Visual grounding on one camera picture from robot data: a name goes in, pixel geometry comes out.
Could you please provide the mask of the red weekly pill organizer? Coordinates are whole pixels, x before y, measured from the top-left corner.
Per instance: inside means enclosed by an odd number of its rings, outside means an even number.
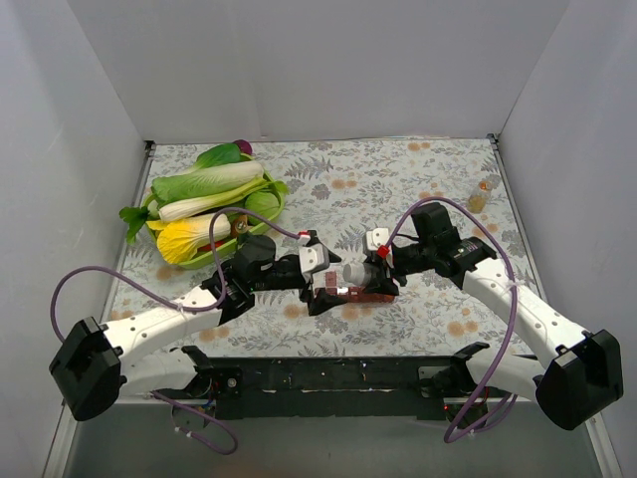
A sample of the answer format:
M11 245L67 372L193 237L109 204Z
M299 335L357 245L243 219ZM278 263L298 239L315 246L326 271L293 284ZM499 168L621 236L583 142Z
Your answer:
M336 271L326 271L315 277L314 289L316 293L324 289L330 296L355 304L390 304L396 299L392 295L365 293L362 287L346 283Z

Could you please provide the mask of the white blue pill bottle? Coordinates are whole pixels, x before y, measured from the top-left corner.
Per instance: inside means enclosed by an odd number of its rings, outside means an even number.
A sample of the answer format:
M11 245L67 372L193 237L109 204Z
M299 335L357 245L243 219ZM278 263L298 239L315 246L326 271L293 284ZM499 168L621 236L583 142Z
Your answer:
M343 280L360 288L371 286L381 277L382 271L370 263L350 263L342 270Z

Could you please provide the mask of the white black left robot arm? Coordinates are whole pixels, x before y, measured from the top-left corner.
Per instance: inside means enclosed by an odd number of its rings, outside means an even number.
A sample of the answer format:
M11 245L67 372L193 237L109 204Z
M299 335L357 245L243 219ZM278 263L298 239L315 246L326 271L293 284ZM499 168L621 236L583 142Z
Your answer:
M254 307L257 292L297 290L309 313L319 315L341 300L315 288L314 276L340 260L313 233L302 235L297 253L282 257L271 238L250 235L212 277L179 298L126 320L76 322L62 339L50 374L77 421L99 416L122 394L174 389L202 397L212 384L204 355L176 352L160 358L156 351L240 317Z

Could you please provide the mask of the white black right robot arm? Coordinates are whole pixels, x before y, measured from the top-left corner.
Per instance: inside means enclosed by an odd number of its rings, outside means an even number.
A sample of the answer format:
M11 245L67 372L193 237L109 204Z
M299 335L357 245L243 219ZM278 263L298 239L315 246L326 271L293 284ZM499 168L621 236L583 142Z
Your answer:
M486 386L535 401L557 426L572 430L623 395L618 341L592 333L515 282L502 252L477 237L463 239L438 202L412 207L417 238L399 247L396 232L376 228L363 240L365 259L349 264L344 279L366 293L398 295L412 274L434 271L480 301L531 349L532 358L511 356L474 343L425 379L431 393L473 395Z

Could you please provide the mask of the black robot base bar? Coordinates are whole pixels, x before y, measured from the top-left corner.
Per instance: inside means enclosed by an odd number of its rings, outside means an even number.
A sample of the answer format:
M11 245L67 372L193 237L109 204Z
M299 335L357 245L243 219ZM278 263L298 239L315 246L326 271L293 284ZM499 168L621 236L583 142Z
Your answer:
M196 376L172 399L209 399L217 418L415 417L443 420L444 403L476 382L455 359L197 358Z

